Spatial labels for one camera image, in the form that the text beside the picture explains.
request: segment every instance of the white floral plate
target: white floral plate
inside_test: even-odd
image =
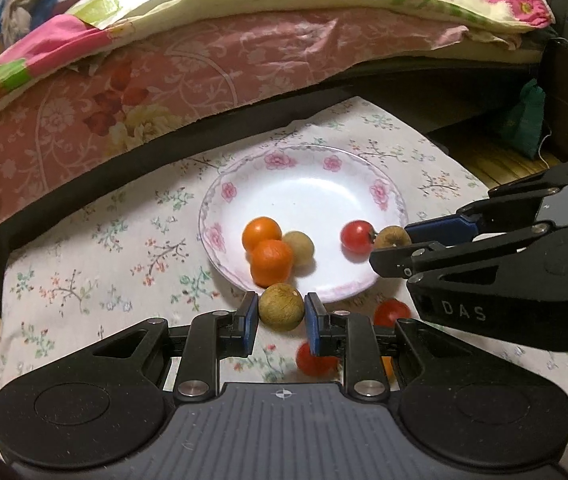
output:
[[[241,290],[255,285],[242,231],[258,216],[273,218],[282,232],[302,231],[315,245],[315,264],[289,280],[300,293],[323,302],[344,300],[369,288],[378,276],[366,256],[342,251],[340,231],[351,220],[377,230],[405,226],[397,187],[379,169],[352,153],[300,144],[251,153],[220,174],[200,207],[200,238],[213,266]]]

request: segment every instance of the bed frame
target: bed frame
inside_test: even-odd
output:
[[[568,0],[547,0],[563,30]],[[197,121],[119,155],[0,224],[0,316],[10,253],[66,216],[166,164],[305,119],[360,96],[423,134],[517,101],[536,66],[399,57],[355,66],[320,84]]]

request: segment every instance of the pink flower design on plate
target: pink flower design on plate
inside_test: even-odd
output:
[[[222,236],[222,226],[215,222],[213,227],[207,227],[204,231],[204,235],[208,243],[211,244],[216,250],[221,253],[226,252],[226,246],[224,245],[224,237]]]
[[[225,182],[222,184],[222,198],[228,203],[237,196],[237,187],[233,185],[232,182]]]
[[[342,161],[337,155],[327,156],[324,159],[324,169],[337,173],[342,168]]]
[[[368,189],[379,208],[382,211],[386,211],[388,209],[388,192],[390,191],[389,185],[378,178]]]
[[[274,152],[264,155],[264,162],[266,163],[267,170],[285,170],[286,168],[292,168],[298,164],[294,158],[280,150],[275,150]]]

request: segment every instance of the tablecloth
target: tablecloth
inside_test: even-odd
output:
[[[2,299],[0,388],[140,320],[159,316],[170,325],[189,324],[197,314],[237,308],[243,293],[211,267],[198,239],[202,197],[249,150],[302,142],[348,150],[381,168],[400,190],[409,222],[453,213],[486,195],[472,174],[425,137],[361,98],[174,162],[96,200],[13,253]],[[412,307],[403,280],[379,280],[329,308],[372,315],[385,298]],[[568,353],[454,333],[568,393]],[[289,333],[260,326],[250,357],[220,363],[221,383],[312,381],[294,361],[302,341],[303,325]],[[562,464],[568,469],[568,448]]]

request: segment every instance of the metal screw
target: metal screw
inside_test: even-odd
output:
[[[409,283],[417,283],[419,282],[422,278],[424,277],[424,274],[421,272],[418,272],[416,275],[412,276],[411,278],[409,278],[408,282]]]
[[[535,224],[531,229],[536,235],[541,235],[548,231],[548,224]]]
[[[184,381],[177,387],[177,391],[186,397],[199,397],[208,392],[208,384],[204,381]]]
[[[365,380],[355,383],[353,389],[362,396],[365,397],[377,397],[385,391],[384,384],[379,381]]]

